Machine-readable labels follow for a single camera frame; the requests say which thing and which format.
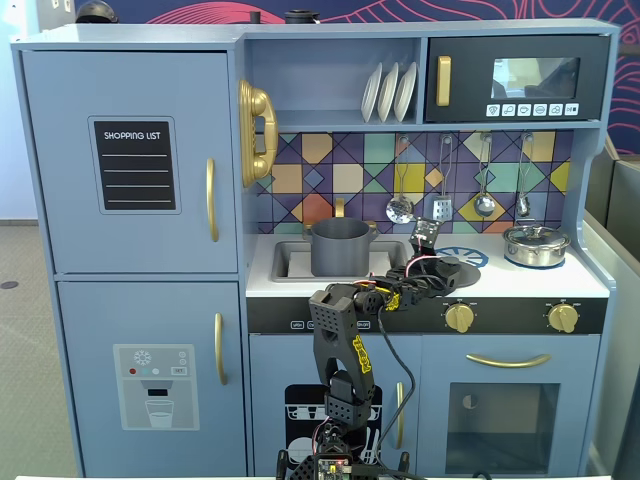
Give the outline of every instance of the circuit board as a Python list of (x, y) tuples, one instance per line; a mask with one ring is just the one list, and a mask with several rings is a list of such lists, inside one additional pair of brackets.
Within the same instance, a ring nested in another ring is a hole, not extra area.
[(319, 458), (316, 480), (350, 480), (351, 462), (344, 458)]

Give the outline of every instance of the gold door handle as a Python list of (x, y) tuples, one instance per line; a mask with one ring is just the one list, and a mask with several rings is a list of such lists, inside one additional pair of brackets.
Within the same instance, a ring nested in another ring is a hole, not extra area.
[(218, 234), (218, 224), (216, 223), (216, 201), (214, 195), (215, 174), (216, 167), (213, 158), (209, 158), (207, 159), (207, 215), (209, 217), (209, 231), (211, 232), (211, 239), (214, 242), (217, 242), (220, 235)]
[(538, 365), (542, 365), (543, 363), (547, 363), (551, 360), (551, 355), (544, 354), (539, 355), (537, 357), (532, 358), (531, 360), (525, 360), (524, 362), (501, 362), (499, 360), (493, 360), (488, 357), (484, 357), (482, 355), (476, 355), (475, 353), (470, 353), (467, 355), (467, 358), (472, 362), (479, 363), (481, 365), (487, 365), (488, 367), (498, 367), (498, 368), (530, 368), (537, 367)]
[[(256, 151), (256, 117), (264, 118), (264, 152)], [(240, 81), (240, 136), (242, 143), (242, 184), (250, 187), (271, 173), (278, 152), (278, 120), (269, 95)]]
[(436, 83), (436, 105), (449, 106), (451, 96), (451, 57), (438, 57), (438, 81)]
[(222, 359), (222, 314), (216, 313), (216, 369), (221, 385), (227, 384), (227, 374), (224, 373), (224, 360)]
[[(402, 382), (398, 382), (396, 385), (396, 394), (398, 397), (398, 408), (400, 408), (400, 404), (404, 401), (404, 385)], [(402, 440), (404, 439), (404, 410), (400, 412), (398, 415), (398, 438), (396, 440), (396, 450), (400, 450), (402, 448)]]

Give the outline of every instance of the shelf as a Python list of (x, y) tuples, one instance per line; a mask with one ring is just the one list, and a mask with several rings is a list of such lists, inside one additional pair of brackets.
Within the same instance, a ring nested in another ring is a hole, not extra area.
[(426, 123), (411, 121), (398, 122), (390, 112), (385, 123), (380, 122), (377, 113), (364, 123), (360, 110), (277, 110), (280, 133), (299, 132), (440, 132), (459, 130), (572, 130), (580, 128), (600, 128), (602, 122), (491, 122), (491, 123)]

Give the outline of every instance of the sink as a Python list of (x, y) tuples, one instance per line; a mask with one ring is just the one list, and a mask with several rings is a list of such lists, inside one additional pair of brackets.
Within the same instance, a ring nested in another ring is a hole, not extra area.
[[(407, 253), (402, 242), (375, 241), (369, 248), (369, 269), (377, 275), (406, 265)], [(314, 277), (311, 274), (311, 244), (308, 242), (280, 242), (276, 244), (271, 281), (331, 283), (357, 280), (362, 277)]]

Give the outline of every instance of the blue wall mural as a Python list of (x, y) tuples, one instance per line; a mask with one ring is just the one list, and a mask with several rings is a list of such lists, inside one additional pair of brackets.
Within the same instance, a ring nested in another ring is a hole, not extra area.
[[(123, 23), (284, 23), (284, 12), (305, 8), (322, 22), (437, 22), (589, 17), (623, 27), (622, 43), (640, 44), (640, 0), (109, 0)], [(640, 57), (618, 59), (609, 134), (620, 153), (640, 153)]]

